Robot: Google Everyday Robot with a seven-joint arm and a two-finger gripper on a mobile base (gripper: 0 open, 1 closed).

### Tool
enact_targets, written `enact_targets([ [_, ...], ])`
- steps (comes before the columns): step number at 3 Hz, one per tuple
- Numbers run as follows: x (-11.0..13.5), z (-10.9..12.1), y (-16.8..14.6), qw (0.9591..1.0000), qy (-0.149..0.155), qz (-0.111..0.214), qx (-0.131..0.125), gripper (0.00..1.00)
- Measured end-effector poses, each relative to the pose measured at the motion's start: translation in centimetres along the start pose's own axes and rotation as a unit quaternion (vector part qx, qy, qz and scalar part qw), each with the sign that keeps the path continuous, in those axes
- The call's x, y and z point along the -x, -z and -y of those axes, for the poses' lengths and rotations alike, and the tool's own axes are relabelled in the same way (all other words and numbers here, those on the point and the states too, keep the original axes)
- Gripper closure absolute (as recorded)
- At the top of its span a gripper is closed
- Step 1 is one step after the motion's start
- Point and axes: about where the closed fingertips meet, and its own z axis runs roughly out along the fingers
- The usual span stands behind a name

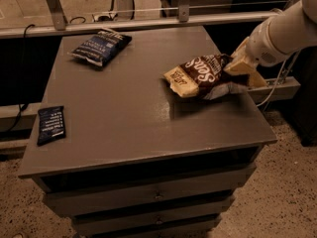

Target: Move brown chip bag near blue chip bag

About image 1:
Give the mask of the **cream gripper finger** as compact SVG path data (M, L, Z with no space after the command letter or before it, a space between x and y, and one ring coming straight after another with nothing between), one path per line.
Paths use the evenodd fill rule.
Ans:
M232 76L251 74L256 71L256 69L243 60L238 60L235 62L230 62L224 71Z
M257 71L254 71L249 76L248 85L251 88L265 87L266 81Z

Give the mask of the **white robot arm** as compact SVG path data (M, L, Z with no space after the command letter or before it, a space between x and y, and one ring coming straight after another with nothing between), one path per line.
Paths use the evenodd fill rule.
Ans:
M257 25L232 53L224 71L249 75L250 87L266 86L257 66L272 67L295 52L317 45L317 0L299 0Z

